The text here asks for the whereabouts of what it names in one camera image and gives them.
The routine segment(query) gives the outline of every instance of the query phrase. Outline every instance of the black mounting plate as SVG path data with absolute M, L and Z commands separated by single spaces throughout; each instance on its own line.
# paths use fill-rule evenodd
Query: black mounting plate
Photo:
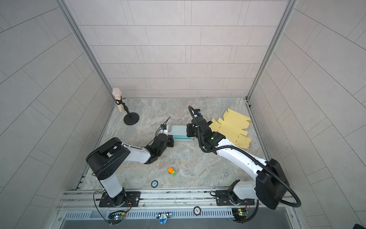
M 141 192 L 126 192 L 126 198 L 129 198 L 132 201 L 132 207 L 137 207 L 138 202 L 140 201 L 140 194 Z M 113 206 L 112 198 L 109 197 L 107 192 L 104 192 L 100 200 L 99 207 L 115 207 Z M 129 207 L 129 201 L 125 201 L 121 206 L 119 207 Z
M 231 203 L 227 190 L 216 190 L 215 195 L 219 197 L 219 199 L 216 198 L 217 206 L 236 206 L 235 204 Z M 248 201 L 249 205 L 255 204 L 253 199 L 245 199 L 245 200 Z M 240 205 L 247 205 L 245 200 L 243 200 Z

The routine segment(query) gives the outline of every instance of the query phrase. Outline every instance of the black round stand base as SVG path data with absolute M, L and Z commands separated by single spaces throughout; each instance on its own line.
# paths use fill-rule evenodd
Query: black round stand base
M 137 123 L 139 121 L 140 117 L 138 116 L 137 113 L 135 112 L 132 112 L 132 113 L 129 113 L 127 114 L 124 118 L 123 118 L 123 121 L 126 125 L 133 125 L 135 123 Z

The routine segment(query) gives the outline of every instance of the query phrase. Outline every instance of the side wall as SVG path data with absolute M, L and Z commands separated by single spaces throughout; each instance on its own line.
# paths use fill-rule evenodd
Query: side wall
M 244 97 L 287 1 L 65 0 L 125 97 Z
M 366 225 L 365 14 L 299 0 L 250 100 L 308 228 Z
M 0 228 L 40 228 L 112 106 L 53 0 L 0 1 Z

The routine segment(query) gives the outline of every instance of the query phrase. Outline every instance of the orange and green toy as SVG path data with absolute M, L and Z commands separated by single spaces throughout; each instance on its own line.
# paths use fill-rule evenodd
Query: orange and green toy
M 177 172 L 176 172 L 176 171 L 174 171 L 174 169 L 173 169 L 173 168 L 168 168 L 168 172 L 169 172 L 173 177 L 177 174 Z

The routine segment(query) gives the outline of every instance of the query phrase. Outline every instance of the white arm segment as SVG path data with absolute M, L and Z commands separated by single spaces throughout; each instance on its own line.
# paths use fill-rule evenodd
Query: white arm segment
M 224 145 L 234 145 L 229 139 L 222 139 L 219 142 L 220 146 Z M 217 154 L 221 157 L 224 157 L 228 160 L 230 160 L 232 163 L 239 166 L 242 170 L 244 170 L 252 179 L 253 181 L 239 181 L 234 186 L 234 193 L 240 198 L 240 199 L 258 199 L 256 193 L 255 193 L 255 179 L 258 176 L 257 171 L 262 171 L 262 168 L 259 165 L 254 164 L 252 160 L 250 160 L 247 156 L 242 154 L 241 152 L 234 150 L 234 149 L 220 149 L 217 150 Z M 265 159 L 256 157 L 252 154 L 250 154 L 252 157 L 257 159 L 260 163 L 266 165 Z
M 125 161 L 128 160 L 144 164 L 151 157 L 150 152 L 144 147 L 131 146 L 126 143 L 122 144 L 130 151 L 130 154 L 126 157 Z M 116 172 L 107 179 L 101 180 L 100 183 L 111 198 L 114 198 L 122 191 L 122 185 L 117 179 Z

